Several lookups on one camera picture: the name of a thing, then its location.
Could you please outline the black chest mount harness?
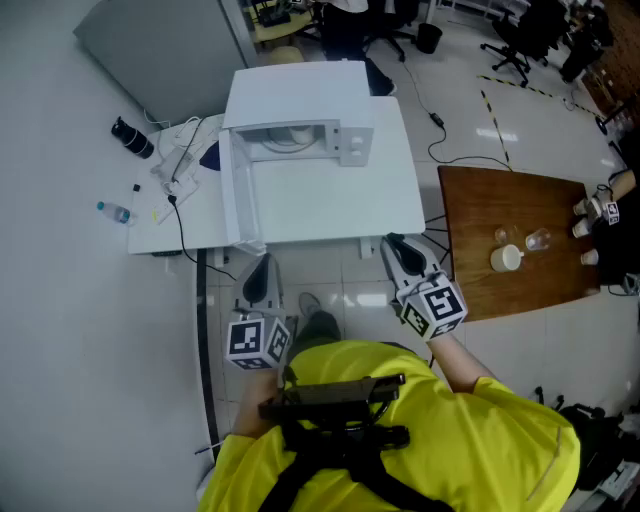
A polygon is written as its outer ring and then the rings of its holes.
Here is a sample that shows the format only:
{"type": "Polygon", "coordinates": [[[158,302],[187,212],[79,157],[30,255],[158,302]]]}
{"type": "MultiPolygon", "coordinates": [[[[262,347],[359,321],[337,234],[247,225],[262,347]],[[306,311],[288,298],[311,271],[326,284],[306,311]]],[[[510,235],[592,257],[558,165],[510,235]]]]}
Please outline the black chest mount harness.
{"type": "Polygon", "coordinates": [[[405,376],[393,374],[359,380],[290,386],[258,406],[261,418],[281,427],[284,449],[295,454],[278,477],[259,512],[288,512],[298,492],[322,470],[345,470],[352,481],[382,500],[409,512],[454,512],[447,503],[425,496],[389,474],[384,451],[409,446],[407,427],[379,423],[399,398],[405,376]]]}

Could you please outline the dark blue cloth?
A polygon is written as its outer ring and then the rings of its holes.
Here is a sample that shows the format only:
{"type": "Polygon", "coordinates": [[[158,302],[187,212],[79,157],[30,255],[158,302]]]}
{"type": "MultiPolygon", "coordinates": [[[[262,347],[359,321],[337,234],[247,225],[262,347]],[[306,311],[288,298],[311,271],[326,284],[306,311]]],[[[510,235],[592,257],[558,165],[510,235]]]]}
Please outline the dark blue cloth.
{"type": "Polygon", "coordinates": [[[213,171],[221,170],[221,160],[220,160],[220,146],[219,142],[214,142],[202,155],[199,160],[199,164],[202,167],[213,171]]]}

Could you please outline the yellow stool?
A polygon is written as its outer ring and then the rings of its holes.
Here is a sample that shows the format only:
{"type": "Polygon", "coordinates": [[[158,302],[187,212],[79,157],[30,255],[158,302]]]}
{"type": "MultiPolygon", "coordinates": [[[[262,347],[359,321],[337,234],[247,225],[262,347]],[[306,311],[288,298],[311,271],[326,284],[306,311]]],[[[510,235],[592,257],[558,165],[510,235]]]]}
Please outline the yellow stool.
{"type": "Polygon", "coordinates": [[[294,46],[296,33],[312,22],[312,16],[305,12],[291,13],[287,23],[264,27],[259,23],[253,7],[246,9],[253,23],[252,40],[254,48],[267,65],[302,63],[305,61],[300,49],[294,46]]]}

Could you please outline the black insulated bottle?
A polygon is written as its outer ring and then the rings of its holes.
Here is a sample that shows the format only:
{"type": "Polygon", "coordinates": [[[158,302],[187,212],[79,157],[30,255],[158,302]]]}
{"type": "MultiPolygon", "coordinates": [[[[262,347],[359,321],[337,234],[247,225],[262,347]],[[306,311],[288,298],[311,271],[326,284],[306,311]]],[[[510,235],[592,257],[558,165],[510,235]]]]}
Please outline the black insulated bottle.
{"type": "Polygon", "coordinates": [[[121,117],[118,117],[111,127],[111,134],[135,156],[148,159],[154,152],[154,145],[139,130],[131,127],[121,117]]]}

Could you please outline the white handled mug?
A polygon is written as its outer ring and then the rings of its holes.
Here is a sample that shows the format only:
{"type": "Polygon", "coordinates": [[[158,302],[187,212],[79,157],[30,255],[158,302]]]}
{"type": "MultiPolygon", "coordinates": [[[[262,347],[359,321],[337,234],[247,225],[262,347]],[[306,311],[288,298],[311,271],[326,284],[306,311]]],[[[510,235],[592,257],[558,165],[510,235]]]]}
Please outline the white handled mug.
{"type": "Polygon", "coordinates": [[[513,272],[520,268],[524,253],[514,244],[508,244],[494,250],[490,256],[490,265],[495,272],[513,272]]]}

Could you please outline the white plate in microwave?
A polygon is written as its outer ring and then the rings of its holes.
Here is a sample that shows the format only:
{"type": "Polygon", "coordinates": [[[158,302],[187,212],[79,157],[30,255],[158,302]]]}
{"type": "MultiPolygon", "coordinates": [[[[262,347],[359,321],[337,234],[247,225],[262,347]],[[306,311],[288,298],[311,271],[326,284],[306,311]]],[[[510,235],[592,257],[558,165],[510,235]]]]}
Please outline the white plate in microwave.
{"type": "Polygon", "coordinates": [[[289,127],[274,127],[265,131],[262,145],[276,154],[297,154],[310,148],[316,142],[316,136],[314,137],[315,141],[308,146],[297,145],[291,139],[289,127]]]}

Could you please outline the person's left forearm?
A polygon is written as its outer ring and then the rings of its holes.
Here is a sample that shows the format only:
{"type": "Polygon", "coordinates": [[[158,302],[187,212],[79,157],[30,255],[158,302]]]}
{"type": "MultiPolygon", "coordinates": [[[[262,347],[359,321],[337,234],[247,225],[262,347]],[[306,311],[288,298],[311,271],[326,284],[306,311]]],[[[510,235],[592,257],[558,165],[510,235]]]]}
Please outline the person's left forearm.
{"type": "Polygon", "coordinates": [[[258,439],[273,423],[260,416],[259,405],[273,399],[278,392],[278,371],[261,369],[250,372],[239,402],[231,433],[236,436],[258,439]]]}

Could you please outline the clear plastic water bottle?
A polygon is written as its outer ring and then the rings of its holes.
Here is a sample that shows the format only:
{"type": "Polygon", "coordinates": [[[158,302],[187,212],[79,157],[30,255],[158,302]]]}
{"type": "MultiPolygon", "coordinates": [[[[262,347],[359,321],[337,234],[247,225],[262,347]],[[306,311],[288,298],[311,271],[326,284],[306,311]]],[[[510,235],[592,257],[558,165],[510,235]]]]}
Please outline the clear plastic water bottle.
{"type": "Polygon", "coordinates": [[[129,209],[112,202],[99,201],[96,208],[104,216],[118,224],[133,226],[137,220],[129,209]]]}

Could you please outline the wooden side table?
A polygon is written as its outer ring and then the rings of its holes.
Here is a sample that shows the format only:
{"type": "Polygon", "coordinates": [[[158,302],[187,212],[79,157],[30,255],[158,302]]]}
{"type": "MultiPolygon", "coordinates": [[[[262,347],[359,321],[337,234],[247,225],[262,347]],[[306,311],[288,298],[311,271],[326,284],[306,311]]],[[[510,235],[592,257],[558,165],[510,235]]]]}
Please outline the wooden side table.
{"type": "Polygon", "coordinates": [[[571,233],[573,207],[586,196],[583,184],[559,178],[487,168],[438,169],[452,257],[453,277],[470,322],[525,313],[599,293],[598,272],[583,266],[589,237],[571,233]],[[520,268],[495,272],[490,265],[500,226],[516,225],[523,253],[520,268]],[[528,251],[527,235],[551,233],[550,247],[528,251]]]}

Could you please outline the person's dark trouser leg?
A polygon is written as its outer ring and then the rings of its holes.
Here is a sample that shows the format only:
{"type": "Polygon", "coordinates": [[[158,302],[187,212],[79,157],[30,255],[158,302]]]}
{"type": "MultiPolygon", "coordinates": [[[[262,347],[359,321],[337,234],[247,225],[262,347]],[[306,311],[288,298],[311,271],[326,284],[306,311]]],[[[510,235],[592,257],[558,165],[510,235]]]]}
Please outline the person's dark trouser leg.
{"type": "Polygon", "coordinates": [[[302,331],[294,339],[289,355],[310,348],[330,344],[342,340],[342,334],[335,317],[324,310],[315,311],[307,320],[302,331]]]}

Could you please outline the black office chair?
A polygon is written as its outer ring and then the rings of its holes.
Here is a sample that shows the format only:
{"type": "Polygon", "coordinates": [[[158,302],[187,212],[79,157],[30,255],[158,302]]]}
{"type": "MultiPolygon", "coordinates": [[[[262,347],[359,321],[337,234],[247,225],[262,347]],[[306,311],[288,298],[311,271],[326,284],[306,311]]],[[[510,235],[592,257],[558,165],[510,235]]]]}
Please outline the black office chair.
{"type": "Polygon", "coordinates": [[[416,43],[416,36],[404,32],[404,27],[410,27],[419,13],[420,0],[367,0],[368,2],[368,30],[363,49],[368,51],[371,44],[377,40],[386,41],[398,54],[401,63],[406,61],[405,51],[398,43],[398,39],[416,43]]]}
{"type": "Polygon", "coordinates": [[[492,21],[492,27],[504,45],[482,43],[480,49],[501,55],[503,59],[492,65],[492,70],[512,65],[521,76],[519,86],[526,88],[531,70],[529,59],[547,66],[549,50],[558,49],[558,41],[568,31],[567,7],[562,0],[531,0],[516,23],[510,21],[515,15],[511,9],[500,6],[499,10],[502,16],[492,21]]]}
{"type": "Polygon", "coordinates": [[[574,428],[581,443],[576,491],[595,491],[622,462],[640,464],[640,434],[623,428],[631,414],[608,415],[601,407],[581,403],[565,404],[558,395],[551,408],[574,428]]]}

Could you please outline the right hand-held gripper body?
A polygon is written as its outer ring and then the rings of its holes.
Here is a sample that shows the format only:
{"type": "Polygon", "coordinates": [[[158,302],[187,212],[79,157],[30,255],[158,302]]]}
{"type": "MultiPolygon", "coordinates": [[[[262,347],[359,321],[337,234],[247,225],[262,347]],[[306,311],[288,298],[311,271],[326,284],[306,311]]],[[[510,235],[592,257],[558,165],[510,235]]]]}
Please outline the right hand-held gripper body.
{"type": "Polygon", "coordinates": [[[380,254],[395,286],[391,305],[400,322],[424,341],[452,332],[468,314],[457,284],[422,242],[403,234],[381,238],[380,254]]]}

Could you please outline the white microwave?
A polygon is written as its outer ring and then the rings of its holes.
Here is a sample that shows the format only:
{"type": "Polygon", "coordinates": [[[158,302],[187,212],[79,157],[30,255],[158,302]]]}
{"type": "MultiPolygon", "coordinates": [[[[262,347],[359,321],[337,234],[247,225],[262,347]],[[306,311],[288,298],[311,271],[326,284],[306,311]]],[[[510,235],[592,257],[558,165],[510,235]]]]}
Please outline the white microwave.
{"type": "Polygon", "coordinates": [[[232,80],[219,132],[227,239],[254,256],[266,252],[253,167],[259,162],[330,160],[367,165],[374,135],[371,94],[361,61],[317,61],[240,70],[232,80]],[[297,154],[276,154],[262,141],[274,127],[312,125],[316,142],[297,154]]]}

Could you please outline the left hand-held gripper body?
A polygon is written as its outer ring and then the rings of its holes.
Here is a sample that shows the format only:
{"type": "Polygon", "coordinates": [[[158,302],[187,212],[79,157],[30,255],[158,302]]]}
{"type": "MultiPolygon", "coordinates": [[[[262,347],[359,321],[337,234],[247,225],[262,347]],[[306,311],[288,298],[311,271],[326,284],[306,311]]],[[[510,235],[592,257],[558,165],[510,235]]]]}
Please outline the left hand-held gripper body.
{"type": "Polygon", "coordinates": [[[233,287],[225,358],[242,370],[275,369],[290,338],[279,266],[266,253],[243,271],[233,287]]]}

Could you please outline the black waste bin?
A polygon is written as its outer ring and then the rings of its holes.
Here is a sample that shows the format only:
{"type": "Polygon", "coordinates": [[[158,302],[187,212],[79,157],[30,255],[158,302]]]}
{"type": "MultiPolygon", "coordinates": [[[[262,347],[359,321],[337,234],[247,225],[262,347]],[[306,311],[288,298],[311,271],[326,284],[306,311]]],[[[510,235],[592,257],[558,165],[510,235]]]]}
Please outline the black waste bin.
{"type": "Polygon", "coordinates": [[[441,40],[443,31],[436,25],[421,23],[418,26],[415,46],[424,54],[433,54],[441,40]]]}

